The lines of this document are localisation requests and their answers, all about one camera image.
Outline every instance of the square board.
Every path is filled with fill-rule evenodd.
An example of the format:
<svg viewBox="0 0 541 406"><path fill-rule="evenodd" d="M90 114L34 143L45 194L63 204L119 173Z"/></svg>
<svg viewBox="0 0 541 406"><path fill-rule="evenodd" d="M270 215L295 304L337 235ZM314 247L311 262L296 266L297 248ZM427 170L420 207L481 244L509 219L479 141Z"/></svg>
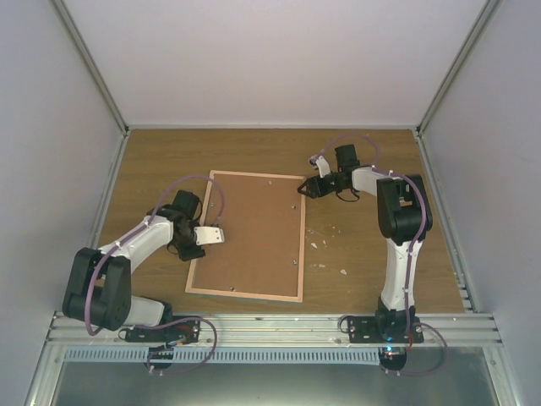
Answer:
<svg viewBox="0 0 541 406"><path fill-rule="evenodd" d="M186 292L303 301L305 197L302 176L211 171L226 206L224 244L190 263ZM201 224L214 219L220 194L207 184Z"/></svg>

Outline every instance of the wooden table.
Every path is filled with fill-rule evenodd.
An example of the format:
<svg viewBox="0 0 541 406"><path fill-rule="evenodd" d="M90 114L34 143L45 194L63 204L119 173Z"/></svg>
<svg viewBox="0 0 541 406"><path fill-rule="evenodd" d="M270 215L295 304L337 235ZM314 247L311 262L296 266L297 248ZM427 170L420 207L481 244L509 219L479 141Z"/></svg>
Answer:
<svg viewBox="0 0 541 406"><path fill-rule="evenodd" d="M314 176L308 158L344 130L323 129L161 129L132 131L101 234L109 243L139 223L175 179L211 169ZM378 167L424 174L410 131L350 131L369 134L380 145ZM361 162L373 147L353 143ZM332 148L326 154L331 167ZM183 185L203 198L206 182ZM463 312L451 262L435 215L418 259L415 299L418 312ZM133 293L165 300L175 311L239 313L372 313L385 281L386 245L377 223L376 199L356 203L334 195L307 200L304 300L302 304L186 294L188 262L158 250L133 275Z"/></svg>

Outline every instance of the white panel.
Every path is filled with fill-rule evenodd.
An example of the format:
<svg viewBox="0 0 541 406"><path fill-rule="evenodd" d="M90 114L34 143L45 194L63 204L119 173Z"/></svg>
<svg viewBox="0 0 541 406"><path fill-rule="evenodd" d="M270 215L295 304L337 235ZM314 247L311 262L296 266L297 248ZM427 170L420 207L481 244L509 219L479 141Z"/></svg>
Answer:
<svg viewBox="0 0 541 406"><path fill-rule="evenodd" d="M507 0L425 135L480 310L541 398L541 2Z"/></svg>
<svg viewBox="0 0 541 406"><path fill-rule="evenodd" d="M25 401L119 138L49 2L1 2L1 404Z"/></svg>
<svg viewBox="0 0 541 406"><path fill-rule="evenodd" d="M68 0L130 125L417 124L484 0Z"/></svg>

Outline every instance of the purple cable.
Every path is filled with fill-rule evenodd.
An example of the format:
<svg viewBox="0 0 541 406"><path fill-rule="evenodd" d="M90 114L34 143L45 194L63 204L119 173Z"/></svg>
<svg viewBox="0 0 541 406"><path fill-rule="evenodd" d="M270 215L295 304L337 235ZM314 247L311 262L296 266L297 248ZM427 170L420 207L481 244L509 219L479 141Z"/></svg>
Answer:
<svg viewBox="0 0 541 406"><path fill-rule="evenodd" d="M318 152L317 154L315 154L314 156L312 156L311 159L314 159L314 160L318 159L320 156L325 154L327 149L331 148L335 143L337 143L338 141L342 141L344 138L347 138L347 137L359 137L359 138L362 138L363 140L367 140L370 144L372 144L372 146L375 149L375 156L374 156L374 160L372 161L371 165L374 166L376 163L378 163L378 160L380 159L380 146L374 140L372 140L369 136L364 135L364 134L344 134L344 135L340 135L339 137L336 137L333 141L331 141L329 144L327 144L323 148L321 148L321 151Z"/></svg>
<svg viewBox="0 0 541 406"><path fill-rule="evenodd" d="M141 328L141 329L144 329L144 330L160 330L162 328L175 326L178 323L184 323L185 321L203 321L204 323L206 323L206 324L208 324L210 326L210 328L212 329L212 333L214 334L214 342L212 344L212 348L210 349L210 352L199 363L197 363L195 365L192 365L192 366L189 366L188 368L184 368L183 370L172 370L172 371L167 371L167 372L165 372L164 370L160 370L159 373L154 372L154 370L151 368L150 360L152 359L152 356L154 354L158 354L161 351L156 351L155 353L149 353L149 357L148 357L148 359L146 361L146 367L149 369L149 372L151 374L157 374L157 375L160 375L160 376L162 376L162 375L181 375L181 374L185 374L186 372L190 372L191 370L196 370L196 369L200 368L201 366L206 364L212 358L212 356L214 355L214 353L216 351L216 345L218 343L218 332L216 331L216 327L214 326L214 324L212 324L210 321L204 319L203 317L199 317L199 316L184 317L183 319L170 321L170 322L168 322L166 324L161 324L159 326L135 326L135 327L136 328Z"/></svg>
<svg viewBox="0 0 541 406"><path fill-rule="evenodd" d="M432 368L431 370L424 370L424 371L420 371L420 372L396 372L396 375L397 376L429 376L429 375L433 375L435 374L436 372L440 371L445 363L447 362L447 359L449 358L449 346L447 345L447 341L443 338L443 336L441 335L440 332L438 332L435 328L433 328L431 325L429 324L426 324L426 323L422 323L422 322L419 322L419 323L413 323L414 326L423 326L423 327L426 327L428 328L429 330L431 330L432 332L434 332L434 334L436 336L438 336L438 338L441 340L441 343L443 344L443 348L444 348L444 355L443 355L443 360L440 362L440 364L438 366L436 366L435 368ZM380 368L382 370L385 371L385 373L389 373L389 370L387 370L383 365L380 364Z"/></svg>
<svg viewBox="0 0 541 406"><path fill-rule="evenodd" d="M426 226L426 205L424 204L423 195L421 195L421 191L417 187L417 185L406 175L402 175L400 173L394 173L392 171L381 171L377 167L372 167L372 171L379 173L380 175L385 176L396 176L397 178L400 178L409 184L413 191L415 192L415 195L417 196L419 200L419 205L421 205L421 225L419 226L419 230L415 234L415 237L413 237L411 243L409 244L409 248L407 249L407 266L406 266L406 283L404 284L404 305L406 306L406 332L409 332L409 328L411 326L412 321L410 320L409 315L409 281L411 278L412 273L412 251L413 246L415 243L418 242L419 237L424 231L424 227Z"/></svg>
<svg viewBox="0 0 541 406"><path fill-rule="evenodd" d="M216 186L216 188L218 189L218 192L220 193L220 198L221 198L221 208L220 208L220 211L218 212L218 215L216 216L216 219L214 220L212 224L218 224L220 222L221 215L223 214L223 210L226 207L226 198L225 198L225 195L223 194L223 189L221 188L220 184L217 183L213 178L206 175L187 175L174 181L166 189L166 191L161 194L160 199L158 199L158 202L156 203L156 206L154 207L154 210L150 214L148 224L152 223L152 220L154 220L154 217L156 217L156 213L158 212L158 209L161 207L163 201L171 193L171 191L174 188L176 188L180 183L184 182L185 180L193 179L193 178L206 179L209 182L211 182L214 186ZM91 336L95 336L98 332L101 331L101 327L98 327L95 330L92 330L92 325L90 323L90 305L92 303L92 296L94 295L94 287L96 286L96 280L98 278L98 275L100 274L100 270L102 269L106 261L111 257L111 255L114 254L116 250L118 250L119 246L126 244L130 239L139 235L146 228L147 228L147 225L142 224L140 227L136 228L133 232L125 236L123 239L120 239L118 241L118 244L113 245L113 247L110 250L108 250L104 254L104 256L102 256L102 258L100 259L100 261L97 263L96 267L94 268L94 272L92 273L92 276L90 277L88 291L86 292L86 299L85 299L85 327L86 327L86 331Z"/></svg>

